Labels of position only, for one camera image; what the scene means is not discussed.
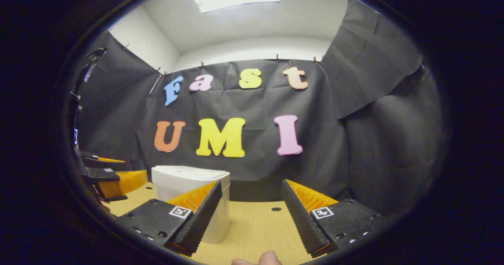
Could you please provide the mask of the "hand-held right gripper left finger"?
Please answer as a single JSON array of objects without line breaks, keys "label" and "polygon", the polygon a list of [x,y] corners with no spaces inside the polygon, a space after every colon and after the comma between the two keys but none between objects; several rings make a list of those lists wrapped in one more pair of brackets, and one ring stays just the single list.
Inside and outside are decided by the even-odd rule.
[{"label": "hand-held right gripper left finger", "polygon": [[202,241],[222,198],[219,180],[164,202],[150,199],[117,220],[149,243],[191,256]]}]

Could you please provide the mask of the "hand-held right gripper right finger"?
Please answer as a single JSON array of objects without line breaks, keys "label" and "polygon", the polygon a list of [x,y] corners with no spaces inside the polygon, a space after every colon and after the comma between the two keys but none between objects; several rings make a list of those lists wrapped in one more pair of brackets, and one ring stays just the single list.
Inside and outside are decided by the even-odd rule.
[{"label": "hand-held right gripper right finger", "polygon": [[287,179],[282,181],[281,195],[313,258],[349,247],[388,219],[355,199],[339,202]]}]

